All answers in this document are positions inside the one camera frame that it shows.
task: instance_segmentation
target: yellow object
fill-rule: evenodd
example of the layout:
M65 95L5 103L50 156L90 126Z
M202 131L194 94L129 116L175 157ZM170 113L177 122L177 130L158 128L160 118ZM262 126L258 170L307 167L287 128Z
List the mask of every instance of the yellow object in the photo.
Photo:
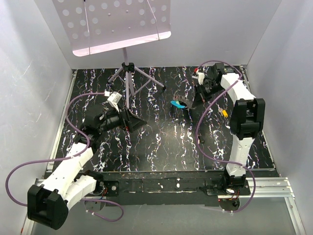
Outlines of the yellow object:
M226 110L223 110L222 114L224 115L225 118L228 117L228 114L227 114Z

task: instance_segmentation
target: cable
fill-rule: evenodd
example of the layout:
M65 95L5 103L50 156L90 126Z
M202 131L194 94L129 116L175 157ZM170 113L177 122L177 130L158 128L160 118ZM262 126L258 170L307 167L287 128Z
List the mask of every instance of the cable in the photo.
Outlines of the cable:
M238 72L239 78L238 78L231 86L229 86L226 90L224 90L221 94L219 94L219 95L209 104L209 106L205 109L205 111L204 111L204 113L202 114L202 116L201 116L201 118L200 118L200 120L199 120L199 122L198 122L198 124L197 124L197 127L196 127L196 139L198 138L198 135L199 135L199 128L200 128L200 125L201 125L201 123L202 123L202 121L203 121L205 115L209 112L210 108L218 101L219 98L221 98L221 97L222 97L224 94L226 94L231 88L233 88L233 87L239 82L239 80L243 77L242 73L241 73L238 69L236 69L234 66L232 66L232 65L230 65L230 64L228 64L228 63L226 63L226 62L224 62L224 61L219 61L219 60L209 60L209 61L206 61L206 62L202 63L201 65L199 65L199 66L198 66L198 69L199 69L201 66L203 66L203 65L205 65L205 64L207 64L207 63L210 63L210 62L220 62L220 63L224 63L224 64L226 64L226 65L232 67L234 70L236 70L236 71ZM214 159L214 158L212 158L212 157L209 157L209 156L203 151L203 149L200 148L200 144L199 144L198 141L196 141L196 145L197 145L199 151L200 151L205 157L207 157L208 159L211 159L211 160L213 160L213 161L220 162L220 163L236 164L236 165L242 166L244 169L246 169L247 171L249 171L249 173L251 174L252 179L253 179L253 191L252 191L251 197L249 198L249 200L247 201L247 203L246 203L243 207L241 207L240 209L238 209L238 210L236 210L236 211L234 211L234 212L240 212L240 211L242 211L244 208L246 208L246 207L250 204L250 202L252 201L253 196L254 196L254 194L255 194L256 182L255 182L255 177L254 177L252 171L251 171L249 168L247 168L245 165L242 165L241 163L237 163L237 162L233 162L233 161L218 160L218 159Z
M118 206L118 207L121 209L122 214L121 214L117 219L109 219L109 218L106 218L106 217L104 217L104 216L102 216L102 215L96 213L96 212L87 210L87 211L90 212L92 215L96 215L96 216L100 217L101 219L104 219L104 220L106 220L106 221L108 221L108 222L116 222L116 221L120 220L120 219L123 217L123 215L124 215L124 209L123 209L123 207L122 207L120 204L116 203L116 202L112 202L112 201L108 201L108 200L103 200L103 199L89 199L89 198L83 198L82 201L86 201L86 202L105 202L105 203L109 203L109 204Z
M68 110L69 110L69 107L72 105L72 103L73 103L75 100L77 100L77 99L79 99L79 98L81 98L81 97L83 97L83 96L87 96L87 95L98 95L98 94L104 95L104 93L86 93L86 94L81 94L81 95L75 97L74 99L72 99L72 100L70 101L70 103L67 105L66 109L65 109L65 114L66 114L65 119L66 119L66 121L68 122L68 124L69 124L75 131L77 131L79 134L83 135L83 136L86 138L86 140L87 140L87 145L86 145L86 147L85 147L82 151L80 151L79 153L73 155L73 157L77 157L77 156L81 155L82 153L84 153L84 152L88 149L89 144L90 144L90 139L89 139L89 137L88 137L84 132L82 132L81 130L79 130L76 126L74 126L74 125L70 122L70 120L69 120L69 118L68 118ZM9 189L9 180L10 180L10 177L12 176L12 174L13 174L17 169L19 169L19 168L21 168L21 167L23 167L23 166L25 166L25 165L30 165L30 164L35 164L35 163L61 162L61 161L63 161L63 160L68 160L68 159L71 159L71 158L72 158L72 157L57 158L57 159L48 159L48 160L37 160L37 161L30 161L30 162L26 162L26 163L23 163L23 164L18 165L18 166L15 167L13 170L11 170L11 172L8 174L8 176L7 176L6 179L5 179L5 190L6 190L6 193L8 194L9 198L10 198L13 202L15 202L16 204L18 204L18 205L20 205L20 206L27 207L27 204L26 204L26 203L22 203L22 202L18 201L17 199L15 199L15 198L13 197L13 195L11 194L11 192L10 192L10 189Z

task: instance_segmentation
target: gray wall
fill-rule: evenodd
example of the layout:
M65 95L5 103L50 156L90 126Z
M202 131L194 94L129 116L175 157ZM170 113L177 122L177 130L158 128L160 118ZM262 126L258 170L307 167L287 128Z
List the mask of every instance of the gray wall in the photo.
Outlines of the gray wall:
M289 177L307 234L313 234L313 2L284 0L248 64L252 91L266 104L265 135Z
M15 166L48 159L69 89L71 69L33 0L0 0L0 234L19 234L26 208L6 195ZM10 180L26 203L46 164L26 166Z
M121 50L76 57L52 0L35 0L72 69L116 68ZM281 0L172 0L172 36L130 47L138 67L199 65L208 59L247 64Z

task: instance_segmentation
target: music stand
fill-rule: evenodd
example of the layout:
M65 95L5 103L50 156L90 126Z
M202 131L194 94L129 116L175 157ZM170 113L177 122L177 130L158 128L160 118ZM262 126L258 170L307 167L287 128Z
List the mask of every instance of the music stand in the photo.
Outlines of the music stand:
M124 63L109 79L126 73L126 106L129 89L135 95L150 81L165 89L154 78L129 63L126 47L165 39L171 36L170 0L53 0L74 55L86 56L123 49ZM149 80L134 91L131 72Z

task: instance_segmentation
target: gray floor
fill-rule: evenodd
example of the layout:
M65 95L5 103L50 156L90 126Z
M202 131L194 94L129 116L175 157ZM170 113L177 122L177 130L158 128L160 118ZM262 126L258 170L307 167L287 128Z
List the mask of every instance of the gray floor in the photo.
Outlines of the gray floor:
M294 235L284 198L255 198L235 215L203 209L199 205L125 206L124 217L115 223L86 213L79 203L57 231L35 223L32 235ZM101 214L118 217L118 208L103 208Z

